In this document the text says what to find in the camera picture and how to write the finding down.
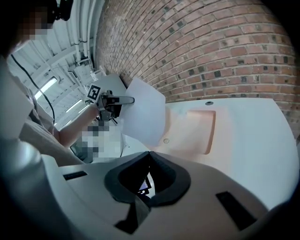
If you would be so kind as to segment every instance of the brick wall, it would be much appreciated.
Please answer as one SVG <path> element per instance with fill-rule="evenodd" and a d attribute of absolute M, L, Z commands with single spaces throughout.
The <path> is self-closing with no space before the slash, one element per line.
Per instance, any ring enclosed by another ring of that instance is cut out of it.
<path fill-rule="evenodd" d="M 96 65 L 139 77 L 167 102 L 273 98 L 300 133 L 300 80 L 289 37 L 257 0 L 107 0 Z"/>

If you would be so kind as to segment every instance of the white table surface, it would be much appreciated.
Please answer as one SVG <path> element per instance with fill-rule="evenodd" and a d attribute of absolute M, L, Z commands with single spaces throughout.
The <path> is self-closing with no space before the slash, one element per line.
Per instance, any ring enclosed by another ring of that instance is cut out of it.
<path fill-rule="evenodd" d="M 208 100 L 166 104 L 172 111 L 207 107 Z M 292 131 L 272 99 L 213 99 L 211 107 L 226 107 L 233 121 L 233 151 L 229 172 L 232 179 L 251 191 L 268 209 L 286 201 L 299 178 L 299 160 Z M 123 156 L 148 149 L 126 136 Z"/>

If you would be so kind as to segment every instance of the black slot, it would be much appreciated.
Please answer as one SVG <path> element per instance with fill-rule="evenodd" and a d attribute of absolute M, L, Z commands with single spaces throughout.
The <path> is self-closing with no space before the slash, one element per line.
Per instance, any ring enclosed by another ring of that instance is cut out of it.
<path fill-rule="evenodd" d="M 238 229 L 241 231 L 252 225 L 256 219 L 229 192 L 216 194 Z"/>
<path fill-rule="evenodd" d="M 69 174 L 65 174 L 64 178 L 66 181 L 70 180 L 70 179 L 74 179 L 74 178 L 80 178 L 82 176 L 86 176 L 87 173 L 84 171 L 80 171 L 80 172 L 74 172 L 74 173 L 69 173 Z"/>

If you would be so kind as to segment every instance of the person's arm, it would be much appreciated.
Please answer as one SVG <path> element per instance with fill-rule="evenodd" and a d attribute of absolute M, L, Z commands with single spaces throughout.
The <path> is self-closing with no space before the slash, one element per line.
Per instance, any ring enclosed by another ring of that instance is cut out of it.
<path fill-rule="evenodd" d="M 54 128 L 54 137 L 66 148 L 69 148 L 80 136 L 82 130 L 87 127 L 97 116 L 97 106 L 91 104 L 76 119 L 66 125 L 60 131 Z"/>

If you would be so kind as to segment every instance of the gray fabric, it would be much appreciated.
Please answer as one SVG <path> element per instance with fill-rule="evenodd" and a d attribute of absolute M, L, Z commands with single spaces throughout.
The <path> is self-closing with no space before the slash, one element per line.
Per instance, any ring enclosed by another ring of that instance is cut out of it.
<path fill-rule="evenodd" d="M 12 79 L 34 105 L 34 109 L 30 113 L 31 117 L 28 117 L 22 128 L 20 139 L 36 147 L 41 154 L 54 157 L 58 166 L 82 164 L 82 161 L 70 149 L 63 147 L 55 139 L 53 118 L 37 103 L 33 93 L 23 85 L 18 77 L 12 76 Z"/>

